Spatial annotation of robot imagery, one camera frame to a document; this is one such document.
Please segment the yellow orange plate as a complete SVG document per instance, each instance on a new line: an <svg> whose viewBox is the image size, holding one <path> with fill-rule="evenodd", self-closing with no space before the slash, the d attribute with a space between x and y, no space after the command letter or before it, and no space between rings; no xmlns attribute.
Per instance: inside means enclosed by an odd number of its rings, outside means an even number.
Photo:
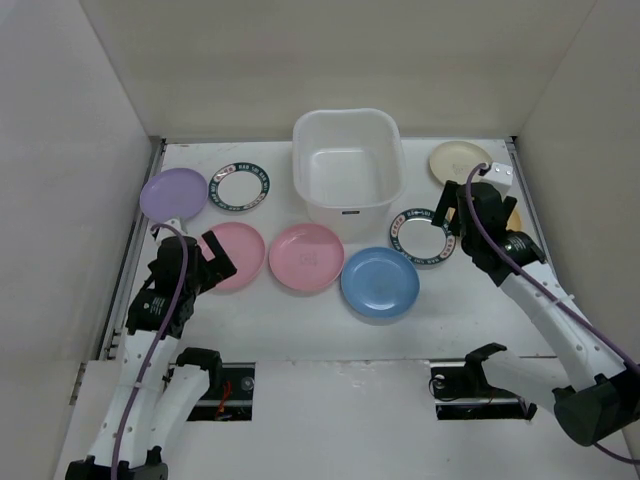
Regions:
<svg viewBox="0 0 640 480"><path fill-rule="evenodd" d="M449 209L445 218L452 222L452 218L454 216L455 211L453 209ZM507 221L507 229L512 231L521 231L522 230L522 221L519 215L519 211L517 208L514 208L512 211L508 221Z"/></svg>

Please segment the cream plate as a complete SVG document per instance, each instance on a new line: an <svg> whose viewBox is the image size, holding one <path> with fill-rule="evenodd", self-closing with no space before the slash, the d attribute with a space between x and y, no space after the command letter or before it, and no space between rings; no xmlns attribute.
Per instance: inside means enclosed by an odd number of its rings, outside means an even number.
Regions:
<svg viewBox="0 0 640 480"><path fill-rule="evenodd" d="M447 181L463 184L475 166L481 163L490 165L492 162L486 150L467 141L444 142L428 157L429 169L442 185Z"/></svg>

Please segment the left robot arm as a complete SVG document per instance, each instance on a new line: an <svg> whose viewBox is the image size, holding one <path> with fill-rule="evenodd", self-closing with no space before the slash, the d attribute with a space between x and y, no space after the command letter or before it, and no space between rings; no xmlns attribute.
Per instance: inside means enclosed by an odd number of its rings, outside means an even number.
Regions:
<svg viewBox="0 0 640 480"><path fill-rule="evenodd" d="M197 296L237 269L214 233L195 239L167 231L129 306L109 408L86 458L69 464L68 479L168 478L168 446L202 396L224 386L219 352L176 350Z"/></svg>

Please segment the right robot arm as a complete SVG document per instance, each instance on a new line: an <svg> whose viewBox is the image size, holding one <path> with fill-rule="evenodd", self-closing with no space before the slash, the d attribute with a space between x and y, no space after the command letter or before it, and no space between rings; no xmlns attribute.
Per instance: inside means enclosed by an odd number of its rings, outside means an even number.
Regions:
<svg viewBox="0 0 640 480"><path fill-rule="evenodd" d="M452 221L463 252L527 315L562 365L528 367L489 343L465 357L463 381L477 395L513 393L552 413L577 444L592 446L639 419L639 365L578 313L542 250L507 219L516 205L492 185L446 183L433 223Z"/></svg>

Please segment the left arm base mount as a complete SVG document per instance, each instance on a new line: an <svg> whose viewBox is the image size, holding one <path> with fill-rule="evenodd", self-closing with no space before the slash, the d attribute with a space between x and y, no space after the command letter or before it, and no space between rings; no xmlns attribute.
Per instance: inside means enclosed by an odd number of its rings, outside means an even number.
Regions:
<svg viewBox="0 0 640 480"><path fill-rule="evenodd" d="M220 382L196 403L188 422L246 422L252 420L255 363L224 363Z"/></svg>

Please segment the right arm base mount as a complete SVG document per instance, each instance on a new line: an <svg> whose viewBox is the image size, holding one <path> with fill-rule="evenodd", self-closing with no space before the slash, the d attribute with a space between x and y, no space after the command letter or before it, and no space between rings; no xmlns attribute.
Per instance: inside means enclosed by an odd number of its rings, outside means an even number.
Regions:
<svg viewBox="0 0 640 480"><path fill-rule="evenodd" d="M431 362L428 388L440 421L530 421L537 413L533 403L480 384L464 361Z"/></svg>

